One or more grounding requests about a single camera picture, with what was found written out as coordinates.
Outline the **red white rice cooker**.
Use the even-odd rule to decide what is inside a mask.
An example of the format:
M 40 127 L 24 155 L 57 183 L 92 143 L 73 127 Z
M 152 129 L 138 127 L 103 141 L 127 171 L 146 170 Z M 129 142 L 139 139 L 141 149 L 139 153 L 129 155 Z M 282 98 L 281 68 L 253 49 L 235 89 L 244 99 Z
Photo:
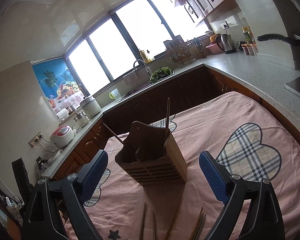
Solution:
M 58 127 L 51 135 L 50 141 L 57 148 L 64 148 L 74 138 L 74 132 L 69 125 Z

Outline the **green vegetables in sink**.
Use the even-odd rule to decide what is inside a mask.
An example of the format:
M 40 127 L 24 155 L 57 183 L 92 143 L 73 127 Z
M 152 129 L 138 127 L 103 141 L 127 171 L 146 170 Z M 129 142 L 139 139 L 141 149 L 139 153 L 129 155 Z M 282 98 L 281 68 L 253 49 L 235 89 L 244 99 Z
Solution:
M 160 67 L 157 70 L 155 70 L 153 72 L 153 74 L 151 75 L 150 83 L 156 83 L 171 74 L 172 74 L 172 71 L 169 67 Z

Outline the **chrome sink faucet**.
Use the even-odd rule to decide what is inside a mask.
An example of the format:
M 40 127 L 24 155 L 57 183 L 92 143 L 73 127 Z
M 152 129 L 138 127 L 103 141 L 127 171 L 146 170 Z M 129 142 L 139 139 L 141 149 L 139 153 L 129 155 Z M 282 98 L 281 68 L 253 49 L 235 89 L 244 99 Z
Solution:
M 150 78 L 151 78 L 151 75 L 153 74 L 151 69 L 149 68 L 149 66 L 147 66 L 147 63 L 142 60 L 142 59 L 137 59 L 134 61 L 133 63 L 133 79 L 134 80 L 138 80 L 138 71 L 141 70 L 141 69 L 144 69 L 146 74 L 147 74 L 147 77 L 145 78 L 145 81 L 146 82 L 150 82 Z

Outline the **metal fork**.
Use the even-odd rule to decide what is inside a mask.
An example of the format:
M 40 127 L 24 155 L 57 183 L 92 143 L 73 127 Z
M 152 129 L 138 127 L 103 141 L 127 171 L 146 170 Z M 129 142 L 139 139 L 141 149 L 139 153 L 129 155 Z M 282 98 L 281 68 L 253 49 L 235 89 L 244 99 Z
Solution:
M 205 223 L 205 219 L 206 219 L 206 214 L 203 212 L 203 208 L 201 208 L 196 223 L 190 234 L 189 240 L 198 240 L 200 238 Z

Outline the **wooden utensil holder box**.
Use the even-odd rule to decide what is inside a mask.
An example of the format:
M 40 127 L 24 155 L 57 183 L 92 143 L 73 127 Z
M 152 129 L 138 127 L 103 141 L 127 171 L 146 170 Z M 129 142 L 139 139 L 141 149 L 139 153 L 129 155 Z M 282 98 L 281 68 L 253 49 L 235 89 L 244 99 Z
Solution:
M 186 182 L 187 164 L 170 129 L 133 122 L 115 161 L 141 186 Z

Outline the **pink plastic basin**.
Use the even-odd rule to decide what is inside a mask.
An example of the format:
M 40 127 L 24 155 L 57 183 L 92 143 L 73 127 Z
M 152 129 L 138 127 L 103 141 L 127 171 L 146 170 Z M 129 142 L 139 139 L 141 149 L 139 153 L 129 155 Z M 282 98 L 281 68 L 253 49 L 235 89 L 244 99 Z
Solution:
M 220 54 L 224 52 L 215 42 L 210 43 L 208 46 L 206 46 L 206 49 L 208 49 L 211 54 Z

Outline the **tropical beach fruit poster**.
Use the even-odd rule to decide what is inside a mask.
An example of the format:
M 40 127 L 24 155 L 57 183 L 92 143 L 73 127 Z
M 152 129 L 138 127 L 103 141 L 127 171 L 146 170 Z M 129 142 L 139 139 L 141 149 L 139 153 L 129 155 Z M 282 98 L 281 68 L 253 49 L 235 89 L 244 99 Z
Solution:
M 62 57 L 34 64 L 32 68 L 55 113 L 68 107 L 80 107 L 84 94 Z

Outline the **wall power outlet strip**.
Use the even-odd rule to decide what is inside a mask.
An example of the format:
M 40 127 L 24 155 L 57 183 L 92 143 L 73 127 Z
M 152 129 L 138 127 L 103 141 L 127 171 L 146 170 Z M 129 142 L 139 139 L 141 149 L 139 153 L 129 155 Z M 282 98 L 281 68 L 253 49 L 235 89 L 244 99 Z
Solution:
M 39 132 L 37 135 L 35 135 L 28 143 L 31 147 L 34 147 L 38 144 L 38 142 L 43 139 L 44 135 L 42 132 Z

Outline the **metal dish drying rack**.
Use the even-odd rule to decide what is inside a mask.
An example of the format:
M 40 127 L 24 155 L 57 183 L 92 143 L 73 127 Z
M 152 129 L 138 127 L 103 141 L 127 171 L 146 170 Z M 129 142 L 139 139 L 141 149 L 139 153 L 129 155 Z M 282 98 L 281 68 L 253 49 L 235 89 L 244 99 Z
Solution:
M 180 35 L 175 36 L 172 40 L 164 41 L 164 45 L 170 54 L 171 60 L 179 66 L 190 64 L 196 60 L 189 46 Z

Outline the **pink tablecloth with plaid hearts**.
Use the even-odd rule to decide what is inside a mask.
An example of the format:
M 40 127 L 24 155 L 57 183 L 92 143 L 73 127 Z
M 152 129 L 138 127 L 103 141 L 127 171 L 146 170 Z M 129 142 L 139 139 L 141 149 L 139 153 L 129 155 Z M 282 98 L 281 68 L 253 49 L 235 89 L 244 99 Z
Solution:
M 300 145 L 256 101 L 221 95 L 173 118 L 186 175 L 135 122 L 110 138 L 108 166 L 85 209 L 103 239 L 294 239 L 300 232 Z

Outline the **wall socket near kettle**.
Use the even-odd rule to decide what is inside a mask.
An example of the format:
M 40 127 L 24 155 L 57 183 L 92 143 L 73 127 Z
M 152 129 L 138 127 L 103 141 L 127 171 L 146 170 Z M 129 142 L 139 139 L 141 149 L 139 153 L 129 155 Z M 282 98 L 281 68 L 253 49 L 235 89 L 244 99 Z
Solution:
M 226 21 L 222 22 L 222 23 L 221 23 L 221 28 L 222 28 L 223 30 L 229 29 L 228 23 L 227 23 Z

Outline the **green labelled bottle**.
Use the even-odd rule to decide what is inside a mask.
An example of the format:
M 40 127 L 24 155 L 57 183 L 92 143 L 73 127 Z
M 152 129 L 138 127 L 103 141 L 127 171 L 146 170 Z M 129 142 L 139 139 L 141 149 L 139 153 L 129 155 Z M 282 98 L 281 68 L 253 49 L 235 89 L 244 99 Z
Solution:
M 253 37 L 250 34 L 249 27 L 243 27 L 242 31 L 243 31 L 243 34 L 244 34 L 245 41 L 248 44 L 252 44 L 253 43 Z

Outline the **green handled plastic jug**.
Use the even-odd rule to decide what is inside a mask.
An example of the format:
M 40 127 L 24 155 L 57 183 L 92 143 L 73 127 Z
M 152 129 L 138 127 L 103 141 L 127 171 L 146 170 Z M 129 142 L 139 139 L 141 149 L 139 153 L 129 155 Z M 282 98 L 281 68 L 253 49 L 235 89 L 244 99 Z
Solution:
M 109 93 L 109 97 L 114 100 L 120 100 L 121 94 L 119 93 L 119 90 L 115 88 L 113 91 Z

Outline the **kitchen window frame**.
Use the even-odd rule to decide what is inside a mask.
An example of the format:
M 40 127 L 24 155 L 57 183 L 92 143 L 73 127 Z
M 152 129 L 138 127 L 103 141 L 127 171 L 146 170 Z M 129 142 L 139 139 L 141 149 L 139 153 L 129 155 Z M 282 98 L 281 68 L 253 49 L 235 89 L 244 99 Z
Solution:
M 106 16 L 69 54 L 67 62 L 83 94 L 93 95 L 133 69 L 144 50 L 153 60 L 166 51 L 164 41 L 205 36 L 206 23 L 194 25 L 182 6 L 170 0 L 131 0 Z

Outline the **spice jar set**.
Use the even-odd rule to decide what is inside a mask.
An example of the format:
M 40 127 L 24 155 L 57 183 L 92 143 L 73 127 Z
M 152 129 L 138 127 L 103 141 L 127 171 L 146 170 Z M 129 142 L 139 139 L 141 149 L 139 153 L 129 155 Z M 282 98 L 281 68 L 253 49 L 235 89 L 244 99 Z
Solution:
M 242 49 L 247 56 L 256 56 L 258 53 L 258 48 L 255 44 L 242 44 Z

